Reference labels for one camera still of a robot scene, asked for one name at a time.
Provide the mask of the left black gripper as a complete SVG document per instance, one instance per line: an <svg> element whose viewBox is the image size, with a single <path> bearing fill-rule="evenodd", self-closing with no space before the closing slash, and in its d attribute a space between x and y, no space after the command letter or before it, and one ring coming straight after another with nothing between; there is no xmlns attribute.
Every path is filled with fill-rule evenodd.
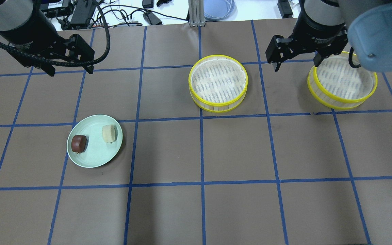
<svg viewBox="0 0 392 245"><path fill-rule="evenodd" d="M9 54L20 64L40 69L51 77L55 75L54 66L70 63L80 67L81 62L94 60L93 48L79 34L64 39L53 32L8 32L7 41L18 51Z"/></svg>

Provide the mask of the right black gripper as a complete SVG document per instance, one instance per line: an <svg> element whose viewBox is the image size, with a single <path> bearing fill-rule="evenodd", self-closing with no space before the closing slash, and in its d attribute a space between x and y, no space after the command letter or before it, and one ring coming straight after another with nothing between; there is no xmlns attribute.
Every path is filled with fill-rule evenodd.
<svg viewBox="0 0 392 245"><path fill-rule="evenodd" d="M297 19L288 38L274 35L265 51L266 60L278 72L282 63L300 54L317 52L313 62L318 67L325 59L339 55L347 45L345 23L335 26L320 24L311 19Z"/></svg>

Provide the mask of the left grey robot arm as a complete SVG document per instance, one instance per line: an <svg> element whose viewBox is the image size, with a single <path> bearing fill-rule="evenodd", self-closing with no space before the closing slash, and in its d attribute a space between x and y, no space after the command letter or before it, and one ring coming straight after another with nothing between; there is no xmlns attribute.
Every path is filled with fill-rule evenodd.
<svg viewBox="0 0 392 245"><path fill-rule="evenodd" d="M94 50L79 35L61 37L32 0L0 0L0 36L9 42L15 52L10 55L24 67L35 67L49 76L55 75L55 65L45 60L62 60L75 64L92 74Z"/></svg>

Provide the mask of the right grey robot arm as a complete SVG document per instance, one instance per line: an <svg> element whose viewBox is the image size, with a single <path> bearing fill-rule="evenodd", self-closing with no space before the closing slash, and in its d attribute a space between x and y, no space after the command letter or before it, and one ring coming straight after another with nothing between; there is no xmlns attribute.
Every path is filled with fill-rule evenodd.
<svg viewBox="0 0 392 245"><path fill-rule="evenodd" d="M352 68L392 71L392 0L300 0L292 34L274 35L265 55L278 71L298 55L315 53L314 65L350 45Z"/></svg>

